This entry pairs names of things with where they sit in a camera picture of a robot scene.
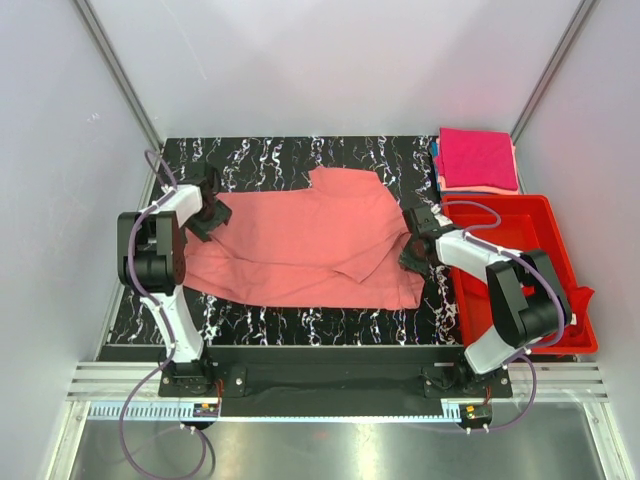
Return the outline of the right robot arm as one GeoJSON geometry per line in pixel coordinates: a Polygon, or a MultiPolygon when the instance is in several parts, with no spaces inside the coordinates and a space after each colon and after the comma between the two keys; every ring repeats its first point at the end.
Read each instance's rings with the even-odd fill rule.
{"type": "Polygon", "coordinates": [[[490,375],[530,348],[561,339],[572,317],[565,290],[549,255],[540,249],[520,251],[483,240],[477,231],[501,224],[488,206],[462,200],[494,217],[489,224],[461,227],[429,205],[402,212],[410,237],[399,264],[407,271],[428,273],[435,265],[460,270],[488,290],[491,326],[467,346],[452,375],[457,390],[476,396],[490,375]]]}

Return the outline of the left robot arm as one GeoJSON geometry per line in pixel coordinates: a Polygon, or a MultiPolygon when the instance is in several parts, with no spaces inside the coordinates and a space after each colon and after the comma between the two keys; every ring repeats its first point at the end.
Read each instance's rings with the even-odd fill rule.
{"type": "Polygon", "coordinates": [[[223,391],[184,294],[187,235],[209,242],[213,230],[231,219],[232,210],[218,198],[220,188],[220,174],[210,164],[182,184],[169,174],[159,199],[117,219],[119,280],[151,313],[164,342],[164,358],[158,365],[163,396],[223,391]]]}

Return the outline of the salmon pink t shirt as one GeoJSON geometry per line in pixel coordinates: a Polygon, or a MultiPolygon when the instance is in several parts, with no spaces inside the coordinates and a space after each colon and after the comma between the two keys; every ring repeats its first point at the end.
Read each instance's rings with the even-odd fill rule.
{"type": "Polygon", "coordinates": [[[304,189],[221,193],[232,211],[189,234],[186,287],[265,307],[415,309],[424,280],[399,264],[410,234],[373,171],[317,167],[304,189]]]}

